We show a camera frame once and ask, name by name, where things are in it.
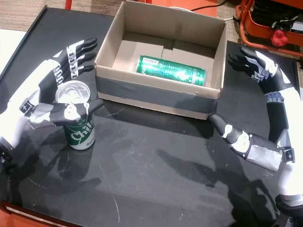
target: beer can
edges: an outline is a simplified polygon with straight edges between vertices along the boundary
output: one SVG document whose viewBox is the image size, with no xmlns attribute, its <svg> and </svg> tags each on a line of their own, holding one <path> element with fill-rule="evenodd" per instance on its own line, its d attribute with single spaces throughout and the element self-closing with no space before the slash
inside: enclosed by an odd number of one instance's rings
<svg viewBox="0 0 303 227">
<path fill-rule="evenodd" d="M 86 103 L 89 97 L 89 87 L 78 80 L 65 82 L 56 91 L 56 101 L 58 103 Z M 95 127 L 91 115 L 82 117 L 77 120 L 76 124 L 66 125 L 63 129 L 67 142 L 73 149 L 85 150 L 95 142 Z"/>
<path fill-rule="evenodd" d="M 138 60 L 137 72 L 199 86 L 206 81 L 204 69 L 144 55 Z"/>
</svg>

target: black table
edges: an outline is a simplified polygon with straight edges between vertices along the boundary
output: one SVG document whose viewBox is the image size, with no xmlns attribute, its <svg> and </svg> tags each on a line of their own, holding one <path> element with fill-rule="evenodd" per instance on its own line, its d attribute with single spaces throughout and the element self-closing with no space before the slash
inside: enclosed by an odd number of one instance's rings
<svg viewBox="0 0 303 227">
<path fill-rule="evenodd" d="M 5 72 L 0 111 L 43 59 L 83 38 L 97 37 L 100 47 L 112 19 L 47 8 Z M 228 42 L 228 52 L 238 45 Z M 272 56 L 295 76 L 293 60 Z M 96 96 L 94 72 L 81 80 Z M 228 64 L 217 112 L 268 136 L 257 83 Z M 279 173 L 239 159 L 208 122 L 109 101 L 94 121 L 96 143 L 83 152 L 67 146 L 61 127 L 26 128 L 13 154 L 18 167 L 0 174 L 1 198 L 88 227 L 255 226 L 276 218 Z"/>
</svg>

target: gray duct tape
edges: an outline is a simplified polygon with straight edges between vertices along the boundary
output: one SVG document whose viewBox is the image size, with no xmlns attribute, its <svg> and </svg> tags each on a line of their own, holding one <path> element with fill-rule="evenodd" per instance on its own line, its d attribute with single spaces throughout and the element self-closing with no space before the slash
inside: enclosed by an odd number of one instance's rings
<svg viewBox="0 0 303 227">
<path fill-rule="evenodd" d="M 102 77 L 96 77 L 96 82 L 98 92 L 120 98 L 138 100 L 205 114 L 211 113 L 216 106 L 215 99 Z"/>
</svg>

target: open cardboard box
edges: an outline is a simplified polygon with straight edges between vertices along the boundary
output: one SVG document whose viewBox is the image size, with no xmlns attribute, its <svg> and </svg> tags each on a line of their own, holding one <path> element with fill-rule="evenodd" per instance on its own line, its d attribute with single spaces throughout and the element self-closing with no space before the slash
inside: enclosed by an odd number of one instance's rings
<svg viewBox="0 0 303 227">
<path fill-rule="evenodd" d="M 95 60 L 99 98 L 206 119 L 223 88 L 224 20 L 123 1 Z M 205 87 L 136 73 L 140 55 L 206 70 Z"/>
</svg>

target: robotic hand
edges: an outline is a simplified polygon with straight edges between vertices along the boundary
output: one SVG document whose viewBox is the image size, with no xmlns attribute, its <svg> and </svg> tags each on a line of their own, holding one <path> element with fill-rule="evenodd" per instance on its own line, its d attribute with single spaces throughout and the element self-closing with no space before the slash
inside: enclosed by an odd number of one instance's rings
<svg viewBox="0 0 303 227">
<path fill-rule="evenodd" d="M 81 64 L 95 57 L 95 53 L 85 52 L 96 46 L 96 38 L 67 46 L 43 61 L 16 90 L 7 109 L 0 114 L 0 125 L 4 129 L 0 132 L 0 162 L 11 160 L 9 152 L 18 145 L 25 124 L 73 124 L 102 105 L 100 99 L 74 105 L 54 103 L 58 86 L 94 69 L 93 65 Z"/>
<path fill-rule="evenodd" d="M 239 130 L 217 114 L 209 115 L 208 120 L 237 155 L 272 171 L 281 166 L 278 189 L 282 200 L 289 206 L 303 204 L 300 180 L 303 171 L 300 133 L 303 109 L 299 93 L 273 60 L 246 47 L 241 47 L 240 51 L 242 55 L 229 56 L 229 63 L 235 70 L 244 71 L 257 81 L 264 93 L 270 140 Z"/>
</svg>

